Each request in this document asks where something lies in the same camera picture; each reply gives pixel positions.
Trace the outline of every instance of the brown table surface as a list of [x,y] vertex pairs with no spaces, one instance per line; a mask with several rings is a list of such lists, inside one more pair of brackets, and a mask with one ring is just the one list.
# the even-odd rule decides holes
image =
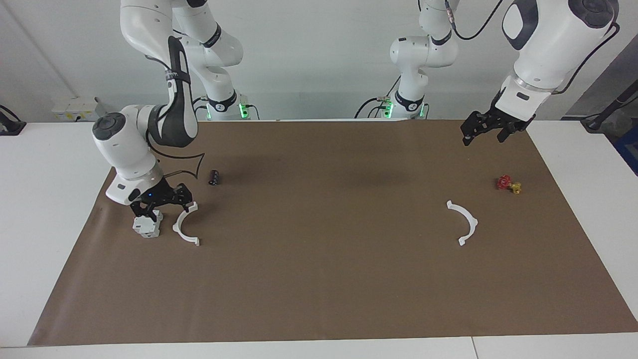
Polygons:
[[[459,125],[200,124],[163,150],[207,153],[199,180],[170,178],[200,205],[183,229],[202,246],[172,232],[175,206],[139,237],[111,174],[29,344],[638,332],[529,136],[466,148]],[[448,200],[479,221],[465,247]]]

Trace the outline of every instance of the white robotic arm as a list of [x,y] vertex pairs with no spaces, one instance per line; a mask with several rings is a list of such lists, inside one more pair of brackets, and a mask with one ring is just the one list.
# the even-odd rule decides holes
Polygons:
[[108,114],[94,124],[98,149],[115,167],[117,176],[107,189],[113,201],[131,206],[136,216],[156,220],[153,209],[179,204],[186,211],[193,201],[185,185],[172,188],[149,150],[148,141],[185,147],[197,136],[187,50],[173,36],[173,14],[190,37],[185,40],[193,58],[193,71],[208,92],[209,104],[227,104],[217,112],[231,116],[238,103],[228,74],[220,66],[238,64],[241,45],[212,17],[207,0],[122,0],[121,29],[126,41],[147,59],[162,64],[168,88],[167,105],[131,105]]
[[503,33],[519,59],[489,111],[473,112],[461,127],[465,145],[496,128],[503,129],[500,142],[525,130],[567,75],[613,27],[619,29],[618,10],[618,0],[515,0],[503,19]]
[[[401,71],[399,89],[392,94],[392,117],[414,118],[425,98],[428,83],[424,68],[450,66],[459,54],[452,36],[444,0],[425,0],[419,16],[427,36],[398,38],[390,48],[390,58]],[[459,0],[452,0],[455,10]]]

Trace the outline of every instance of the white table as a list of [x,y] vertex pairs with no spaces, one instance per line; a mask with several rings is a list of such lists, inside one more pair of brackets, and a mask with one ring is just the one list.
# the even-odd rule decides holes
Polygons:
[[[638,177],[602,135],[587,134],[579,123],[538,121],[528,131],[638,317]],[[29,124],[18,137],[0,138],[0,156],[1,358],[638,358],[638,333],[20,348],[109,165],[87,123]]]

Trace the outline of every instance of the blue object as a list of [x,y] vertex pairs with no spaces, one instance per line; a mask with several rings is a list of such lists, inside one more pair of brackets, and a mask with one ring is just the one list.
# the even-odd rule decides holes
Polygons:
[[638,126],[627,132],[614,147],[638,176]]

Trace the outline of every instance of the green light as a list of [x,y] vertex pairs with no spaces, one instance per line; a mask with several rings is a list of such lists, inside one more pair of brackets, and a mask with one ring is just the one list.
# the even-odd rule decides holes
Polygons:
[[243,103],[239,103],[239,110],[241,111],[241,118],[248,117],[248,109]]
[[383,114],[385,118],[392,118],[392,110],[394,110],[394,103],[388,102],[388,105],[385,107],[385,113]]

